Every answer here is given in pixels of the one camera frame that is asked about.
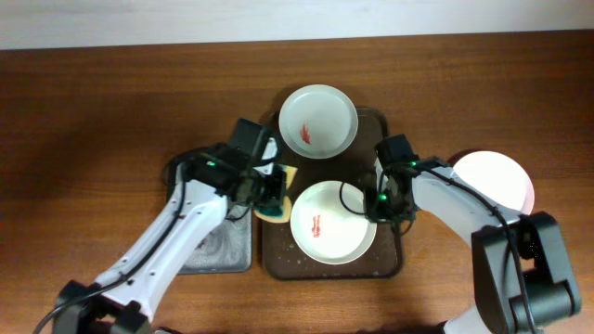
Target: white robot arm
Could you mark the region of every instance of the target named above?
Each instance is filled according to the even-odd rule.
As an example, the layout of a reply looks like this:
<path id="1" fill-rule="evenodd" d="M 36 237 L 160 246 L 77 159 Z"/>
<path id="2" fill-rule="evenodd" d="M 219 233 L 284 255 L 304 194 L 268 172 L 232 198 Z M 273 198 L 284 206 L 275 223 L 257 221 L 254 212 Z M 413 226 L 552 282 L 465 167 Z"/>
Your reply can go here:
<path id="1" fill-rule="evenodd" d="M 56 307 L 37 326 L 55 318 L 60 334 L 150 333 L 161 298 L 197 245 L 224 222 L 229 203 L 279 207 L 286 174 L 274 161 L 276 139 L 260 124 L 239 120 L 228 144 L 184 153 L 168 164 L 168 200 L 140 239 L 95 283 L 71 281 Z M 97 321 L 116 320 L 110 328 Z"/>
<path id="2" fill-rule="evenodd" d="M 404 135 L 384 139 L 376 152 L 378 185 L 364 192 L 371 222 L 399 231 L 424 210 L 471 246 L 477 306 L 436 333 L 535 334 L 537 326 L 579 313 L 581 298 L 554 218 L 498 205 L 446 163 L 420 161 Z M 523 271 L 520 257 L 534 259 L 535 268 Z"/>

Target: plastic tray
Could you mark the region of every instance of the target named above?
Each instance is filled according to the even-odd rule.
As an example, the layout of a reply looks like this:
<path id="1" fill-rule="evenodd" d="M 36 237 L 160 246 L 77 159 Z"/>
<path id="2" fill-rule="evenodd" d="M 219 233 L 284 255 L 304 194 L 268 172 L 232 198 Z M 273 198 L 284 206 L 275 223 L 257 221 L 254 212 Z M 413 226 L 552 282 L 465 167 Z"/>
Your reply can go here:
<path id="1" fill-rule="evenodd" d="M 283 142 L 278 163 L 299 170 L 288 190 L 294 203 L 313 184 L 326 180 L 347 182 L 361 188 L 359 177 L 374 170 L 374 147 L 388 136 L 385 117 L 376 109 L 357 108 L 359 126 L 351 146 L 327 160 L 311 160 L 294 153 Z M 278 134 L 278 114 L 271 116 L 269 127 Z M 331 265 L 311 259 L 299 249 L 289 224 L 262 224 L 263 264 L 270 276 L 281 280 L 389 278 L 403 265 L 400 237 L 389 225 L 378 225 L 376 237 L 368 251 L 351 263 Z"/>

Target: black cable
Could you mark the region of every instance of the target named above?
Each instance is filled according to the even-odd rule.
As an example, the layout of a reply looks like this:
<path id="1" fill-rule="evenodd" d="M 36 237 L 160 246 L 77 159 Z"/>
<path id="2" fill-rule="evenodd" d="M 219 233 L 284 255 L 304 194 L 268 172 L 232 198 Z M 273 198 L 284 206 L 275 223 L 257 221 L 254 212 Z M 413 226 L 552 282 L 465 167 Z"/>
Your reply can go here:
<path id="1" fill-rule="evenodd" d="M 408 231 L 410 231 L 410 229 L 412 228 L 413 224 L 415 224 L 415 221 L 411 220 L 410 223 L 408 223 L 407 229 L 404 232 L 400 233 L 400 237 L 408 233 Z"/>
<path id="2" fill-rule="evenodd" d="M 364 213 L 364 212 L 356 212 L 356 211 L 354 211 L 354 210 L 352 210 L 351 208 L 349 208 L 349 207 L 347 207 L 347 206 L 346 206 L 346 203 L 344 202 L 344 199 L 342 198 L 342 189 L 344 188 L 344 184 L 345 184 L 345 182 L 342 182 L 342 184 L 341 184 L 341 188 L 340 188 L 340 189 L 339 189 L 339 191 L 338 191 L 338 198 L 341 200 L 341 204 L 342 204 L 342 206 L 343 206 L 343 207 L 344 207 L 344 208 L 345 208 L 345 209 L 346 209 L 348 212 L 350 212 L 350 213 L 354 213 L 354 214 L 360 214 L 360 215 L 365 215 L 365 213 Z"/>
<path id="3" fill-rule="evenodd" d="M 245 211 L 239 217 L 229 217 L 227 214 L 227 217 L 225 219 L 228 220 L 229 222 L 240 221 L 241 219 L 243 219 L 243 217 L 245 217 L 246 214 L 248 214 L 249 210 L 250 210 L 250 208 L 245 208 Z"/>
<path id="4" fill-rule="evenodd" d="M 91 299 L 97 295 L 100 295 L 104 292 L 107 292 L 111 289 L 114 289 L 114 288 L 120 286 L 122 283 L 126 282 L 128 279 L 130 279 L 130 277 L 132 277 L 149 260 L 149 258 L 155 253 L 155 251 L 157 251 L 157 249 L 160 247 L 160 245 L 163 243 L 163 241 L 167 238 L 169 233 L 174 228 L 175 223 L 177 223 L 177 221 L 179 220 L 179 215 L 184 208 L 184 201 L 186 200 L 186 181 L 184 180 L 184 177 L 182 177 L 181 192 L 182 192 L 181 199 L 179 201 L 179 205 L 177 206 L 177 209 L 175 210 L 175 212 L 173 214 L 172 221 L 169 223 L 169 225 L 167 226 L 165 231 L 163 231 L 163 233 L 161 234 L 159 239 L 157 239 L 157 241 L 153 244 L 152 248 L 147 252 L 147 254 L 145 254 L 145 256 L 128 273 L 126 273 L 126 274 L 120 273 L 120 278 L 118 278 L 115 282 L 109 283 L 107 286 L 105 286 L 97 291 L 89 292 L 89 293 L 85 294 L 84 296 L 73 298 L 69 301 L 61 303 L 60 305 L 57 305 L 56 307 L 54 307 L 54 309 L 52 311 L 50 311 L 47 315 L 44 316 L 44 318 L 39 322 L 39 324 L 37 324 L 37 326 L 35 327 L 35 330 L 33 331 L 33 334 L 41 333 L 41 331 L 45 327 L 45 325 L 47 325 L 48 322 L 50 322 L 56 315 L 58 315 L 64 309 L 71 307 L 79 302 L 84 302 L 86 300 L 89 300 L 89 299 Z"/>
<path id="5" fill-rule="evenodd" d="M 482 195 L 480 195 L 473 189 L 471 189 L 467 186 L 464 186 L 463 184 L 458 183 L 449 177 L 443 176 L 434 170 L 424 168 L 421 166 L 415 166 L 413 168 L 415 168 L 418 171 L 430 173 L 433 176 L 447 182 L 448 184 L 450 184 L 452 186 L 456 186 L 456 187 L 466 191 L 467 193 L 471 194 L 473 197 L 478 199 L 491 212 L 491 214 L 496 216 L 496 218 L 499 220 L 499 222 L 503 226 L 503 230 L 505 231 L 505 235 L 508 239 L 508 243 L 510 244 L 511 256 L 513 257 L 516 274 L 518 276 L 518 282 L 520 283 L 520 291 L 522 294 L 523 307 L 524 307 L 524 310 L 526 311 L 526 318 L 528 319 L 528 327 L 530 328 L 530 331 L 533 334 L 543 333 L 542 330 L 540 330 L 536 327 L 535 319 L 532 314 L 532 308 L 530 307 L 530 301 L 528 300 L 528 292 L 526 290 L 526 282 L 523 279 L 522 264 L 520 263 L 520 253 L 518 252 L 518 247 L 515 244 L 515 242 L 513 242 L 513 239 L 511 237 L 511 230 L 510 230 L 510 226 L 508 225 L 508 222 L 506 222 L 506 220 L 503 218 L 503 216 L 501 216 L 501 213 L 499 213 L 499 210 L 497 209 L 497 207 L 491 205 Z"/>

